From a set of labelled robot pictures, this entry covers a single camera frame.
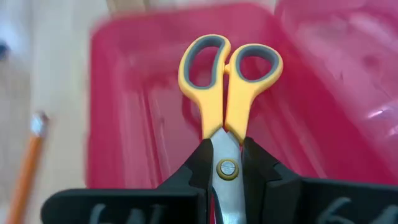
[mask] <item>pink plastic container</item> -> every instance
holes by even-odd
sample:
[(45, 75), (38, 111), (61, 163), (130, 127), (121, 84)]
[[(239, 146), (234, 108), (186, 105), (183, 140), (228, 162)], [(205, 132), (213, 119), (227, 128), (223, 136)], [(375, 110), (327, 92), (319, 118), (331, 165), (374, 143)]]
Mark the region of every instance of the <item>pink plastic container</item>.
[[(205, 34), (226, 36), (232, 50), (266, 44), (284, 59), (279, 81), (255, 99), (248, 126), (248, 136), (273, 156), (301, 175), (398, 184), (396, 52), (358, 28), (326, 32), (320, 39), (335, 45), (317, 44), (310, 31), (298, 30), (301, 22), (316, 30), (321, 16), (294, 11), (292, 2), (277, 8), (280, 19), (241, 3), (102, 25), (91, 40), (87, 186), (157, 187), (198, 146), (200, 114), (182, 95), (177, 69), (185, 49)], [(214, 55), (199, 54), (194, 82), (210, 80)], [(249, 78), (269, 69), (256, 58), (241, 67)]]

